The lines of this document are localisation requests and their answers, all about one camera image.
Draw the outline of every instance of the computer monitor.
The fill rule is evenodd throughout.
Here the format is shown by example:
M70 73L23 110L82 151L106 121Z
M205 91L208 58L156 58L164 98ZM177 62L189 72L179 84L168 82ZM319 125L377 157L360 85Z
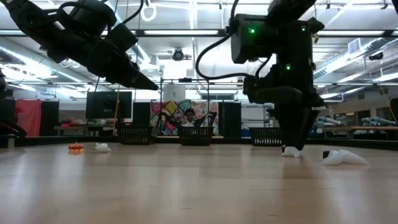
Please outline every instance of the computer monitor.
M87 119L114 118L118 93L113 91L88 92ZM119 92L119 108L116 118L131 118L131 92Z

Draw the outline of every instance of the pink curtain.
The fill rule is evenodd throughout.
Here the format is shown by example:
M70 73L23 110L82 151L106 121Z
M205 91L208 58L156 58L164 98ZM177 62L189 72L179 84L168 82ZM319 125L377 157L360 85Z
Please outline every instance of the pink curtain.
M27 137L40 136L40 123L42 119L41 100L17 100L17 124L27 132Z

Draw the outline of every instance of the person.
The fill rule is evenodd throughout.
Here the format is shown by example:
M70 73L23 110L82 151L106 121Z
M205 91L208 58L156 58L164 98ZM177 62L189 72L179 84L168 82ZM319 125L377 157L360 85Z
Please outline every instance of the person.
M189 108L184 113L185 119L187 122L183 124L183 127L195 127L195 111L192 108Z

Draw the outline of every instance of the small orange toy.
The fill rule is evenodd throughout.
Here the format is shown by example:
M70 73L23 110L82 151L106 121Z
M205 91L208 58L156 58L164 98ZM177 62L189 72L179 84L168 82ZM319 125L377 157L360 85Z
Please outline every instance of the small orange toy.
M78 144L77 142L74 144L69 144L69 154L82 154L85 147L83 144Z

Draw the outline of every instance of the white object on floor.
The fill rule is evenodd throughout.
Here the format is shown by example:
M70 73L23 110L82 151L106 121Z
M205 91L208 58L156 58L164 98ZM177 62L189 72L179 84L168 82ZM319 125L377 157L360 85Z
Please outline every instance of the white object on floor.
M285 148L285 152L282 153L282 156L290 156L297 159L300 157L300 151L296 149L296 147L288 146Z
M111 152L112 150L108 147L106 143L96 143L95 149L99 152Z
M330 166L341 163L369 165L369 162L364 158L347 150L330 151L328 157L324 158L324 160L321 162L321 165Z

